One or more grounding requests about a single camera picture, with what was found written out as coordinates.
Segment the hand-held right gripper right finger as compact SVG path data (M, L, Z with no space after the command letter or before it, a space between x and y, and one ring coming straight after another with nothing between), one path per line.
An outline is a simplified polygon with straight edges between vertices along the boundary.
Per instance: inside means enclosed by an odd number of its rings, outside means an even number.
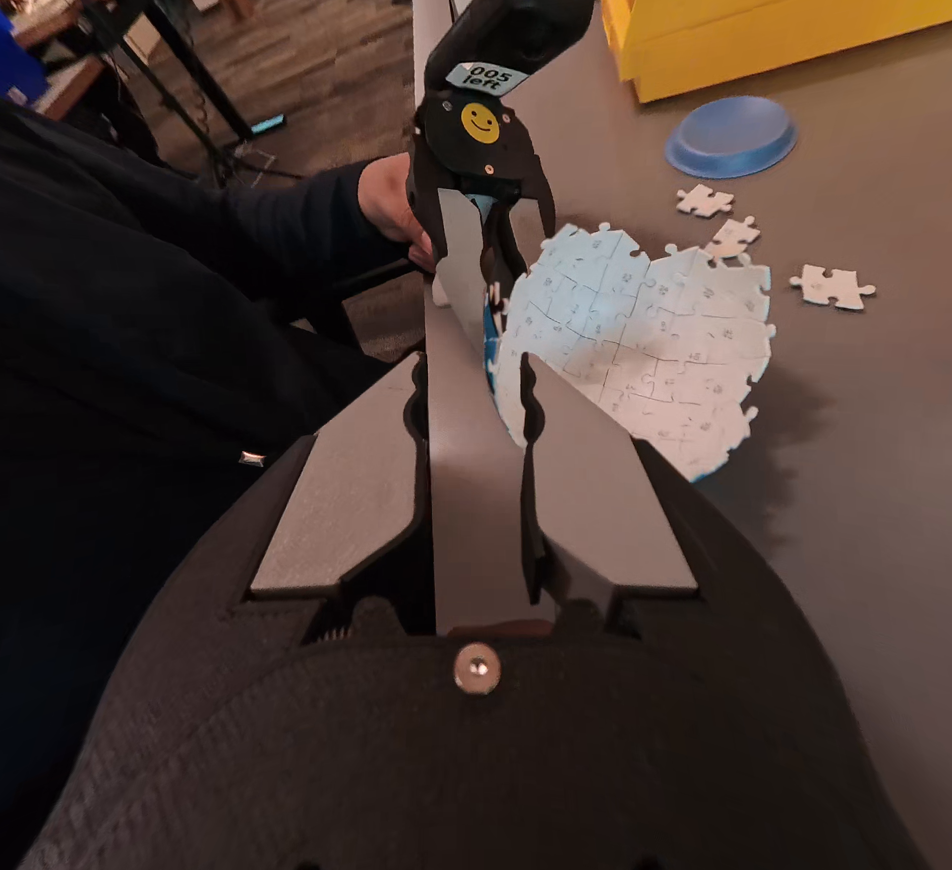
M627 430L538 356L520 361L527 441L522 570L530 603L618 606L698 592Z

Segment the black tripod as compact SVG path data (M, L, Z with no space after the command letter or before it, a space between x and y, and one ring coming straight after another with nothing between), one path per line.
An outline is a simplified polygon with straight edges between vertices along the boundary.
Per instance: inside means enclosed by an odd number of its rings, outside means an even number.
M78 0L78 3L81 7L78 23L81 26L89 27L97 50L102 55L109 57L112 56L114 51L121 52L133 67L136 67L147 78L152 88L158 92L163 106L181 119L184 126L196 137L205 150L209 172L217 186L220 188L227 187L230 181L242 172L254 175L254 180L251 182L252 186L256 186L265 176L295 181L303 179L300 174L292 174L276 169L274 167L276 158L262 150L256 150L254 147L254 141L259 136L285 126L287 121L284 115L278 115L272 118L270 122L256 126L249 125L238 114L231 100L202 63L193 45L175 28L156 0L148 1L145 7L146 18L159 32L161 39L192 79L199 91L201 101L212 104L232 129L236 140L227 147L220 148L215 145L204 125L192 119L180 100L159 79L148 63L137 55L125 36L121 34L115 12L107 10L101 1Z

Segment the person's left hand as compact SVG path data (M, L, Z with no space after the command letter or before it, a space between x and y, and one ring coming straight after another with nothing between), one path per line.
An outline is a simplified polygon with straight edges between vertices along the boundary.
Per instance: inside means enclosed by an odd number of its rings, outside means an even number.
M436 263L430 237L408 198L410 168L407 152L369 162L359 177L358 202L365 219L384 237L407 248L413 265L434 274Z

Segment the white puzzle piece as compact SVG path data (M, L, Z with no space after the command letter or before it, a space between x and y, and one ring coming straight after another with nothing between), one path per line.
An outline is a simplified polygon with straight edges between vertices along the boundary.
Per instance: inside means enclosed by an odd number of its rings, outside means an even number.
M804 265L800 274L788 279L788 284L802 293L804 303L833 305L846 311L863 311L864 299L877 292L875 285L861 285L855 270L812 265Z
M735 194L714 190L702 184L677 191L675 209L687 215L710 219L733 211Z

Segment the joined pair of puzzle pieces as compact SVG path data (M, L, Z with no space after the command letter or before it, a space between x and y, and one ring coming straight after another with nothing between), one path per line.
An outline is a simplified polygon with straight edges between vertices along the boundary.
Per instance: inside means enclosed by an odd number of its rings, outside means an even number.
M727 219L704 246L703 252L722 262L739 260L749 253L750 246L754 245L760 236L761 231L757 228L753 215L747 215L743 220Z

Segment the person's left forearm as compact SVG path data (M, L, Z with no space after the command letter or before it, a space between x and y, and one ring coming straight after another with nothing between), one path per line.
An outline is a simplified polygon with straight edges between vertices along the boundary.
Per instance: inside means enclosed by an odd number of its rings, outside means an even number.
M212 190L179 181L160 234L245 295L275 298L304 282L335 286L405 257L361 210L369 162L284 188Z

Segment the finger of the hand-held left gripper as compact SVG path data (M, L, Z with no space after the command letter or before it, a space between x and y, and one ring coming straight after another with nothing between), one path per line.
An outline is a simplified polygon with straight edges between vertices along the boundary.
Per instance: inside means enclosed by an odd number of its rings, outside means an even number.
M507 320L513 288L521 277L510 210L511 206L490 198L483 212L483 281L494 320Z
M440 187L437 192L446 253L437 263L436 275L465 335L477 354L482 355L486 291L481 269L482 213L457 190Z

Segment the blue bin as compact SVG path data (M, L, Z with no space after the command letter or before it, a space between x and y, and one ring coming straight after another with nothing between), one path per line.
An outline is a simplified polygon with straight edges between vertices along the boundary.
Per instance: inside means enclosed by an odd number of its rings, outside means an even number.
M13 37L13 25L1 13L1 96L19 106L31 107L47 91L43 65L21 48Z

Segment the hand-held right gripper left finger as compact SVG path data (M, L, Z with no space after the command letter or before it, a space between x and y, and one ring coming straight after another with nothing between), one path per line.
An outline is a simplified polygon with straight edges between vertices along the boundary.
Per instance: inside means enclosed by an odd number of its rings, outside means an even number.
M395 364L320 428L249 588L331 593L408 539L429 510L425 355Z

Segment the partly built puzzle ball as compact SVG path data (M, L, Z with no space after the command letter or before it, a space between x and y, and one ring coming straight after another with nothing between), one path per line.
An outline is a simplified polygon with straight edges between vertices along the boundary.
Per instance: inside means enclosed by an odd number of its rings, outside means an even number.
M525 448L520 392L534 354L690 482L724 466L751 432L751 386L765 373L771 272L743 253L727 265L700 247L656 259L624 231L562 227L541 244L487 339L497 412Z

